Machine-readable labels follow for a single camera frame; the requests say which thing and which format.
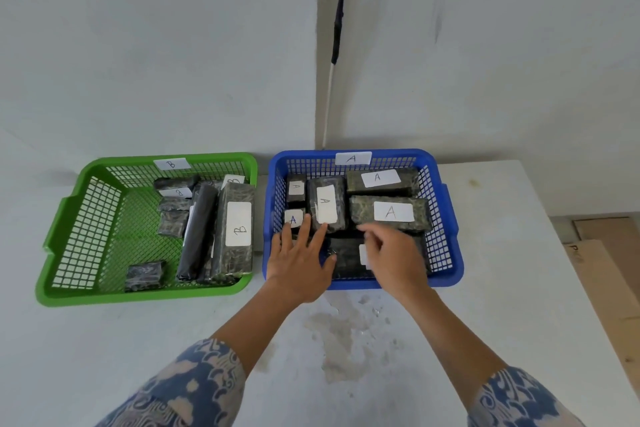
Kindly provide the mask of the person's left forearm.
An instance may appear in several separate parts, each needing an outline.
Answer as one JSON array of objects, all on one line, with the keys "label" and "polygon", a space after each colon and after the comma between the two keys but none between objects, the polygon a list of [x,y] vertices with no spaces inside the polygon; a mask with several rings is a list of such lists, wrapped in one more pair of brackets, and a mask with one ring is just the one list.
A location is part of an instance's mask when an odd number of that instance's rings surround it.
[{"label": "person's left forearm", "polygon": [[300,305],[315,302],[330,283],[322,277],[306,282],[270,278],[211,338],[228,346],[249,376],[285,319]]}]

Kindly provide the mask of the person's right hand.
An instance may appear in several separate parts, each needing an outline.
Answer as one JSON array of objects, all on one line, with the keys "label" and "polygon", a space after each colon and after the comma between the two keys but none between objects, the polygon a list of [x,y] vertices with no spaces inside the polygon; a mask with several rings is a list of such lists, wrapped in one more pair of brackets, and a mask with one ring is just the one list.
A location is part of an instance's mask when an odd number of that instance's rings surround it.
[{"label": "person's right hand", "polygon": [[357,229],[382,241],[383,258],[372,272],[383,290],[404,306],[428,292],[424,259],[411,236],[378,223],[358,225]]}]

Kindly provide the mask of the blue patterned sleeve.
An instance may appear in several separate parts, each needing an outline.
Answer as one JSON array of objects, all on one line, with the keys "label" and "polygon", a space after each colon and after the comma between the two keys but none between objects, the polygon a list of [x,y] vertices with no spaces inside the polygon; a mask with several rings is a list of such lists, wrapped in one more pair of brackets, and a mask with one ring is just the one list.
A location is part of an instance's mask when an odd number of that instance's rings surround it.
[{"label": "blue patterned sleeve", "polygon": [[508,366],[478,391],[468,427],[585,427],[551,391],[523,369]]},{"label": "blue patterned sleeve", "polygon": [[189,346],[96,427],[232,427],[246,374],[224,342]]}]

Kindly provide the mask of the large wrapped block white label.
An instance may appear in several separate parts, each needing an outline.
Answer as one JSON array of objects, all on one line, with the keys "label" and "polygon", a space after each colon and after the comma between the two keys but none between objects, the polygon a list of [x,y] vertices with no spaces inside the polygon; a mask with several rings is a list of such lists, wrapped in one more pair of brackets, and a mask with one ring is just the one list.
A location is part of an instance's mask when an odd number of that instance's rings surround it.
[{"label": "large wrapped block white label", "polygon": [[429,202],[421,197],[355,195],[349,198],[349,212],[356,225],[379,223],[414,234],[433,230]]},{"label": "large wrapped block white label", "polygon": [[348,171],[348,196],[418,197],[419,170],[414,167]]}]

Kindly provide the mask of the small wrapped block white label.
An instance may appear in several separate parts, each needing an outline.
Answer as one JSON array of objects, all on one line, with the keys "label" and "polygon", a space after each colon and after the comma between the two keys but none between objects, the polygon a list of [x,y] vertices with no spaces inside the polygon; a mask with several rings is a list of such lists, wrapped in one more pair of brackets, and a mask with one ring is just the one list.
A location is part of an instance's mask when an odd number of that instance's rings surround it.
[{"label": "small wrapped block white label", "polygon": [[289,223],[292,237],[297,237],[301,225],[305,218],[306,210],[304,208],[286,208],[282,214],[283,225]]},{"label": "small wrapped block white label", "polygon": [[286,177],[285,200],[288,206],[304,205],[306,202],[307,177],[289,173]]}]

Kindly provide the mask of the person's right forearm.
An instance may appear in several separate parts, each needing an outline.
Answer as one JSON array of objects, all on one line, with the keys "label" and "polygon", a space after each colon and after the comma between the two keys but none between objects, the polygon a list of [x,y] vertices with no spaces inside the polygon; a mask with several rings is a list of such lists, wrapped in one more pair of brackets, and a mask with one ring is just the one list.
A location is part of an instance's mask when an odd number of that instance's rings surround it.
[{"label": "person's right forearm", "polygon": [[411,315],[469,412],[482,387],[507,363],[425,282],[384,286]]}]

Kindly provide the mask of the long black wrapped roll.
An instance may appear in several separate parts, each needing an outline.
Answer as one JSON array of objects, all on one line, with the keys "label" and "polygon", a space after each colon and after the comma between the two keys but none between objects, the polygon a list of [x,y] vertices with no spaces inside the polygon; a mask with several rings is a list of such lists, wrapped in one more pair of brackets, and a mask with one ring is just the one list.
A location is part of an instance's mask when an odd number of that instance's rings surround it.
[{"label": "long black wrapped roll", "polygon": [[195,281],[200,273],[219,192],[214,181],[202,181],[196,189],[175,275],[178,282]]}]

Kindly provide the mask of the blue patterned right sleeve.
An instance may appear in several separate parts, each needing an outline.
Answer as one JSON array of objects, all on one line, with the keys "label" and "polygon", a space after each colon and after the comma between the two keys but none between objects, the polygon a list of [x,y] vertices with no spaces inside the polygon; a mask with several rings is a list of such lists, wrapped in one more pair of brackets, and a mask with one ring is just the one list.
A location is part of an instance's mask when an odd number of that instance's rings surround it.
[{"label": "blue patterned right sleeve", "polygon": [[478,391],[468,427],[585,427],[551,391],[523,369],[508,366]]}]

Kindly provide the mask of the blue plastic mesh basket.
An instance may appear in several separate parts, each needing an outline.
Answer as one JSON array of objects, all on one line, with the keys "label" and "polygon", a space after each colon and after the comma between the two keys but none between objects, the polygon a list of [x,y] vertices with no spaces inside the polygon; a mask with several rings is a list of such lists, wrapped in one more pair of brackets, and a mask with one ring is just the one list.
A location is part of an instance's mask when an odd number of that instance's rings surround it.
[{"label": "blue plastic mesh basket", "polygon": [[266,203],[264,205],[264,254],[262,275],[266,276],[271,253],[271,239],[282,229],[285,210],[286,178],[290,173],[308,178],[340,175],[347,171],[372,171],[414,167],[419,171],[419,197],[428,200],[433,223],[424,235],[426,256],[431,268],[432,287],[456,285],[464,274],[464,263],[458,244],[459,226],[449,189],[441,179],[438,164],[431,154],[417,148],[400,149],[329,149],[285,150],[269,162]]}]

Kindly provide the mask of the medium wrapped block white label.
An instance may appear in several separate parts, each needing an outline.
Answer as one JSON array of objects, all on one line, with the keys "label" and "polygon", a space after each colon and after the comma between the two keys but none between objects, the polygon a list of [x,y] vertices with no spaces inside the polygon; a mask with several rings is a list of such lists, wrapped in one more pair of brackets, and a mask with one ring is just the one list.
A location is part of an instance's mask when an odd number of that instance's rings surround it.
[{"label": "medium wrapped block white label", "polygon": [[346,230],[349,219],[344,177],[322,176],[308,180],[307,208],[313,231],[324,223],[328,225],[328,234]]}]

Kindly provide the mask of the brown cardboard sheet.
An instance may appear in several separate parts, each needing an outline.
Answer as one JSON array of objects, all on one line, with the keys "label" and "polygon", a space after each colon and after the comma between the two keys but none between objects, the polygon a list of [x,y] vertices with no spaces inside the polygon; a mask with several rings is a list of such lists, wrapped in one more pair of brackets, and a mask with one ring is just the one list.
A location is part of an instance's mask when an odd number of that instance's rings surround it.
[{"label": "brown cardboard sheet", "polygon": [[640,228],[632,218],[600,218],[573,221],[581,240],[602,242],[621,268],[640,268]]},{"label": "brown cardboard sheet", "polygon": [[563,245],[636,395],[640,398],[640,302],[601,241]]}]

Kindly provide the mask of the flat black wrapped block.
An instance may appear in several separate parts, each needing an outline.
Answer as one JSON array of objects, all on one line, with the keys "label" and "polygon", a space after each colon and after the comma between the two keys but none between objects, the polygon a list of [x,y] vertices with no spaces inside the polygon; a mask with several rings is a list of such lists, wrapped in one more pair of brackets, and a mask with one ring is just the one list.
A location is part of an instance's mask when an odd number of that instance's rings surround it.
[{"label": "flat black wrapped block", "polygon": [[372,280],[374,273],[366,264],[364,235],[330,237],[326,239],[326,251],[336,255],[334,280]]}]

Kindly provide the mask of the green plastic mesh basket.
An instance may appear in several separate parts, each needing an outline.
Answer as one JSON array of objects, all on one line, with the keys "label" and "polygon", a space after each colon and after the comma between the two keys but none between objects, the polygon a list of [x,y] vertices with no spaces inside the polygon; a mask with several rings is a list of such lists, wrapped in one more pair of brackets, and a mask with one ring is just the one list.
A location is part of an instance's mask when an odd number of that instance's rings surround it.
[{"label": "green plastic mesh basket", "polygon": [[[243,174],[257,185],[259,166],[252,154],[210,153],[166,156],[117,156],[83,168],[71,195],[60,201],[44,242],[47,254],[35,286],[44,307],[228,296],[247,287],[252,273],[228,284],[178,282],[182,239],[157,234],[161,195],[158,178],[198,174],[221,180]],[[125,293],[127,268],[165,261],[163,286]]]}]

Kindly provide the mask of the blue patterned left sleeve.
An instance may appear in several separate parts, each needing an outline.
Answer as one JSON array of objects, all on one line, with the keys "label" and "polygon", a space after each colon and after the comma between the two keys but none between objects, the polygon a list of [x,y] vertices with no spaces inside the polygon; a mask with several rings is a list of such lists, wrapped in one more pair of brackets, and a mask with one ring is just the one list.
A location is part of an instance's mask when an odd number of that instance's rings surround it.
[{"label": "blue patterned left sleeve", "polygon": [[96,427],[232,427],[246,374],[224,342],[189,346]]}]

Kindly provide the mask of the tall wrapped block white label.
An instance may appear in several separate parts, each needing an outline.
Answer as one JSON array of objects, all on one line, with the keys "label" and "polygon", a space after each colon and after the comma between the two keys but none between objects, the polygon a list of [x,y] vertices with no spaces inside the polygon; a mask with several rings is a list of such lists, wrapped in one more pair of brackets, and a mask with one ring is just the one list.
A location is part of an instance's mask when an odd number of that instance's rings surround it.
[{"label": "tall wrapped block white label", "polygon": [[221,190],[210,258],[209,281],[228,284],[252,272],[254,188],[228,181]]}]

